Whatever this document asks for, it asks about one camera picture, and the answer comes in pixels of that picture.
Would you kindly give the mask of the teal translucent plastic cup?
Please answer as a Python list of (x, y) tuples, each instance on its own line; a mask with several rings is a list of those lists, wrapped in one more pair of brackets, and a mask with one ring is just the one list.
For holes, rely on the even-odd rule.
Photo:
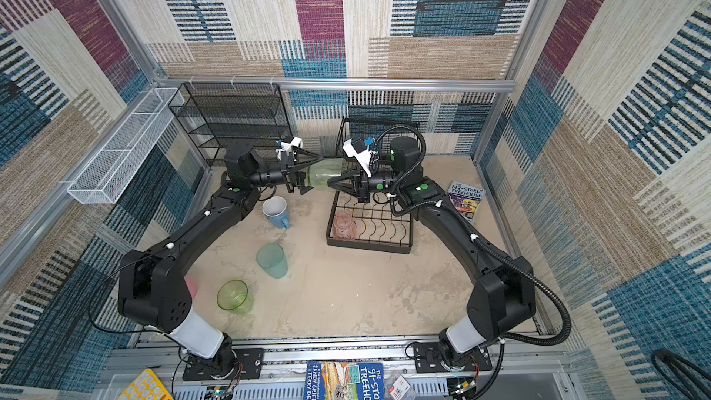
[(288, 261), (280, 244), (265, 244), (257, 251), (257, 265), (274, 279), (281, 279), (288, 272)]

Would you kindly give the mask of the pink translucent plastic cup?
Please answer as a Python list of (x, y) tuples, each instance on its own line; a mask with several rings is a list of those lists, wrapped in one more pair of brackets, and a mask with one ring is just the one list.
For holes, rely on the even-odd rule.
[(336, 213), (333, 224), (331, 224), (331, 235), (339, 240), (355, 240), (357, 238), (357, 223), (354, 217), (348, 212)]

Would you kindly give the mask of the blue white ceramic mug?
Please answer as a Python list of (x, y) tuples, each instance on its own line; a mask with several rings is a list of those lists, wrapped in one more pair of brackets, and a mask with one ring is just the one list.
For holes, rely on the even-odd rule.
[(268, 221), (278, 229), (291, 228), (287, 201), (281, 196), (272, 196), (262, 206), (262, 213)]

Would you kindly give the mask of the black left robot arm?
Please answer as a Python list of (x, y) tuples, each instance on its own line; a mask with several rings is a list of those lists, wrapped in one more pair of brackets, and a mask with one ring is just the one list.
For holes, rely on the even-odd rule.
[(207, 205), (176, 233), (146, 251), (131, 250), (120, 261), (120, 315), (170, 337), (212, 378), (224, 378), (234, 368), (231, 338), (193, 308), (185, 276), (211, 244), (249, 216), (262, 189), (283, 185), (290, 193), (309, 191), (306, 170), (323, 157), (285, 141), (276, 155), (275, 161), (266, 161), (248, 142), (229, 146), (220, 188)]

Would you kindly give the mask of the black wire dish rack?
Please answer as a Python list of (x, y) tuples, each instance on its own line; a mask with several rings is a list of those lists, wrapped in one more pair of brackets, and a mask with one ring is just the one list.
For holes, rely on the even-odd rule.
[[(391, 173), (391, 159), (387, 157), (390, 142), (396, 136), (412, 136), (410, 131), (391, 131), (387, 129), (397, 126), (395, 120), (378, 120), (372, 118), (344, 118), (341, 121), (338, 137), (336, 157), (346, 162), (346, 176), (350, 170), (361, 170), (355, 159), (349, 159), (343, 150), (344, 142), (351, 138), (380, 138), (375, 142), (374, 150), (379, 154), (373, 176), (377, 181), (378, 190), (371, 196), (370, 203), (358, 203), (357, 198), (351, 196), (350, 191), (336, 191), (329, 226), (326, 231), (328, 246), (350, 249), (377, 251), (391, 254), (407, 255), (411, 252), (414, 237), (414, 221), (411, 216), (396, 217), (391, 213), (386, 198), (386, 191), (394, 182)], [(339, 240), (331, 235), (331, 224), (338, 212), (350, 213), (357, 223), (357, 238), (355, 240)]]

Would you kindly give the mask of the green plastic cup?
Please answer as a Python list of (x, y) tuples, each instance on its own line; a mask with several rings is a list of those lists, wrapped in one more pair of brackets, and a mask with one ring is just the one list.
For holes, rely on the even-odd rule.
[(306, 184), (318, 190), (331, 190), (328, 181), (341, 176), (346, 169), (343, 159), (322, 159), (307, 168)]
[(216, 301), (220, 309), (244, 315), (250, 313), (254, 305), (253, 292), (242, 280), (232, 280), (222, 285)]

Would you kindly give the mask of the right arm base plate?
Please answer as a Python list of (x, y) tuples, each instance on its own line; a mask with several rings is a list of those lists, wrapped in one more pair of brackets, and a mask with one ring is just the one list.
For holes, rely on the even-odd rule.
[(475, 348), (460, 363), (448, 365), (436, 343), (411, 342), (405, 347), (405, 355), (414, 361), (416, 373), (476, 372), (493, 368), (489, 354)]

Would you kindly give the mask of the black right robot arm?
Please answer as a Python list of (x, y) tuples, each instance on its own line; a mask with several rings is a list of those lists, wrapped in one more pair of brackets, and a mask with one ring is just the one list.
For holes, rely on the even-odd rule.
[(375, 147), (372, 138), (346, 140), (344, 154), (357, 167), (329, 179), (328, 185), (361, 202), (373, 193), (385, 194), (396, 209), (434, 233), (463, 267), (473, 284), (466, 314), (439, 339), (444, 364), (460, 366), (473, 349), (492, 344), (534, 316), (535, 286), (527, 277), (533, 269), (525, 259), (507, 266), (501, 261), (504, 252), (459, 214), (446, 191), (425, 175), (420, 140), (394, 138), (385, 170), (376, 168)]

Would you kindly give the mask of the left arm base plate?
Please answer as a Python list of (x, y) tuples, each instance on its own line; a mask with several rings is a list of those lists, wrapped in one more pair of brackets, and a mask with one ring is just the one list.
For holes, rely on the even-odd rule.
[(258, 379), (264, 357), (263, 348), (220, 350), (212, 359), (189, 354), (183, 381), (231, 381)]

